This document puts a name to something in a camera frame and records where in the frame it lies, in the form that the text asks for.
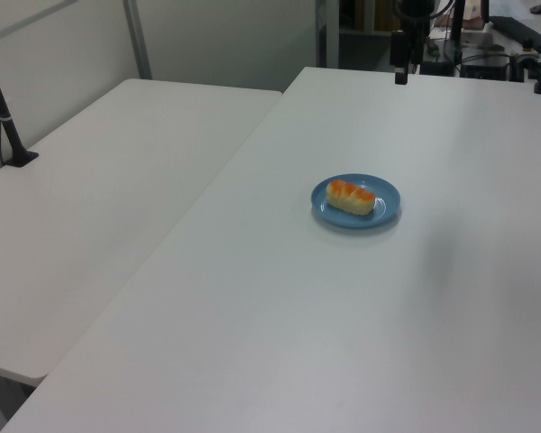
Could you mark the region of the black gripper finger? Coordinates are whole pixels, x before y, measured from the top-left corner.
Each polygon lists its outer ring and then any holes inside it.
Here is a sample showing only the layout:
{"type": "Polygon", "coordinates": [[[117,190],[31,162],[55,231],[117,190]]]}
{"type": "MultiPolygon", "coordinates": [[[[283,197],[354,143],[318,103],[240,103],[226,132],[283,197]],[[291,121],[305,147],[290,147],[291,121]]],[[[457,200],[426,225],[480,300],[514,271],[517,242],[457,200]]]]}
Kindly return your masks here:
{"type": "Polygon", "coordinates": [[[390,64],[395,70],[395,83],[408,83],[408,36],[403,31],[394,31],[390,39],[390,64]]]}
{"type": "Polygon", "coordinates": [[[426,39],[429,34],[429,21],[411,23],[409,30],[410,37],[410,63],[420,64],[426,46],[426,39]]]}

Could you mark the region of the black Franka gripper body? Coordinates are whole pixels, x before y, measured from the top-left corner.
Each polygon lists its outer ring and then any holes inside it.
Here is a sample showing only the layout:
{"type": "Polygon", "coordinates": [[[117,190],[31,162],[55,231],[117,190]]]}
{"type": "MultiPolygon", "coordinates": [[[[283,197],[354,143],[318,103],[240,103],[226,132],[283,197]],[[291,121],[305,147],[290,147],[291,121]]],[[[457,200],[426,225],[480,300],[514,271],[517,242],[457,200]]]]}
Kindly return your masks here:
{"type": "Polygon", "coordinates": [[[405,21],[429,21],[434,10],[434,0],[398,0],[396,2],[396,16],[405,21]]]}

